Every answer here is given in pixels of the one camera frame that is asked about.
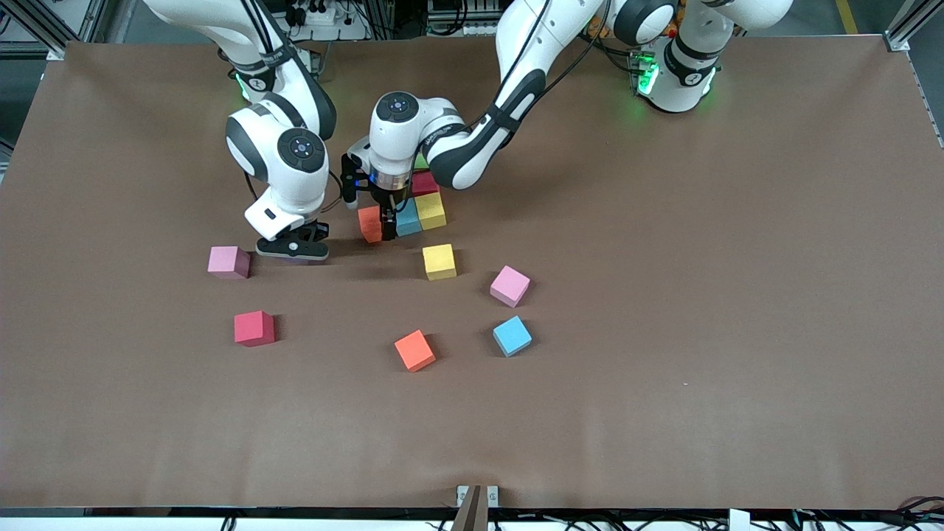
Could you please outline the yellow foam cube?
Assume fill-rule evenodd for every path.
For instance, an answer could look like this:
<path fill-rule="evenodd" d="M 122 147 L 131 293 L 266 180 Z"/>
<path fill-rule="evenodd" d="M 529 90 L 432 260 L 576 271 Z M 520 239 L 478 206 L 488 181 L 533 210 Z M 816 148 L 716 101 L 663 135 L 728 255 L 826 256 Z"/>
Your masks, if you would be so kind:
<path fill-rule="evenodd" d="M 448 222 L 441 192 L 416 196 L 414 204 L 423 231 L 437 229 Z"/>
<path fill-rule="evenodd" d="M 422 249 L 423 265 L 428 281 L 440 281 L 457 276 L 453 246 L 442 244 Z"/>

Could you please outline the brown paper table cover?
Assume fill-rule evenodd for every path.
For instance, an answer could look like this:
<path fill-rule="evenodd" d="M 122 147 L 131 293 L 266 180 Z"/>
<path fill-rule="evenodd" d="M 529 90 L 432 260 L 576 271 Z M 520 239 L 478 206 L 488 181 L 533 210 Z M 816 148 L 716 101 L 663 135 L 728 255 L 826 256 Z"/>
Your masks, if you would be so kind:
<path fill-rule="evenodd" d="M 694 111 L 597 52 L 446 226 L 252 246 L 212 45 L 69 48 L 0 185 L 0 505 L 886 510 L 944 496 L 944 149 L 878 36 L 739 38 Z M 428 281 L 422 249 L 457 276 Z M 530 277 L 516 307 L 503 266 Z M 273 344 L 234 343 L 264 310 Z M 493 329 L 520 316 L 506 358 Z M 436 361 L 394 343 L 422 330 Z"/>

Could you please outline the brown wooden stick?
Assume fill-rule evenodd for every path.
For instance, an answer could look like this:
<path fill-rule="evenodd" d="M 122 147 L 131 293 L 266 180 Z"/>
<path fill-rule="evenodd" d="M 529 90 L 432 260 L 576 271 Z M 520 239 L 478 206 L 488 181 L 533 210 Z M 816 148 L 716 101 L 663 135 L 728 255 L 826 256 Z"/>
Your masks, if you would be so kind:
<path fill-rule="evenodd" d="M 488 531 L 489 507 L 482 486 L 471 486 L 451 524 L 451 531 Z"/>

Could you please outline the grey equipment box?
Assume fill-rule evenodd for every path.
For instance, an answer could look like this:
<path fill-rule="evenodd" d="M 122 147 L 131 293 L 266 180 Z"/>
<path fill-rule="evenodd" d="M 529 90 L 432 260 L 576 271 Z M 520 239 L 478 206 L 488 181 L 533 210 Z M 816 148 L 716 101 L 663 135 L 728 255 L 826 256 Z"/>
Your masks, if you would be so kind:
<path fill-rule="evenodd" d="M 427 0 L 426 34 L 435 37 L 495 36 L 513 0 Z"/>

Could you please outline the aluminium frame profile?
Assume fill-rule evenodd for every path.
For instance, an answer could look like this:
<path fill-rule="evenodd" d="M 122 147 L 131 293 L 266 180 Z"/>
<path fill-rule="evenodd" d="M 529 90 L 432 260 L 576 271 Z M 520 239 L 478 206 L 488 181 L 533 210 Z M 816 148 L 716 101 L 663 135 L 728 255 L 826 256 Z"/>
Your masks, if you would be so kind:
<path fill-rule="evenodd" d="M 890 52 L 910 50 L 911 37 L 941 10 L 944 10 L 944 0 L 905 0 L 883 32 L 886 49 Z"/>
<path fill-rule="evenodd" d="M 0 58 L 61 60 L 72 41 L 101 41 L 121 0 L 0 0 Z"/>

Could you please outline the pink foam cube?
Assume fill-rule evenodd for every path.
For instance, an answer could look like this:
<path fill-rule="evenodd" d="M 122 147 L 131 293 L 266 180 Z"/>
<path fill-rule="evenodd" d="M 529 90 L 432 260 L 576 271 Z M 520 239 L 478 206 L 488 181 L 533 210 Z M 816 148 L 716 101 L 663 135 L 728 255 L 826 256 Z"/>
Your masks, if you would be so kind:
<path fill-rule="evenodd" d="M 250 276 L 251 255 L 239 246 L 212 246 L 206 271 L 223 280 L 245 280 Z"/>
<path fill-rule="evenodd" d="M 509 307 L 519 305 L 532 280 L 508 265 L 500 269 L 490 285 L 490 295 Z"/>

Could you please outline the white power strip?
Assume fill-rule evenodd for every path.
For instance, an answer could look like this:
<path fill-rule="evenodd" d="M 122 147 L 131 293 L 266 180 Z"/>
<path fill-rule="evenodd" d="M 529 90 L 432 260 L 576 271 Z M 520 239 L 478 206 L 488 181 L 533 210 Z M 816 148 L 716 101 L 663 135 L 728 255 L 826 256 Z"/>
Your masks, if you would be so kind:
<path fill-rule="evenodd" d="M 280 26 L 294 41 L 366 41 L 374 37 L 353 0 L 277 0 Z"/>

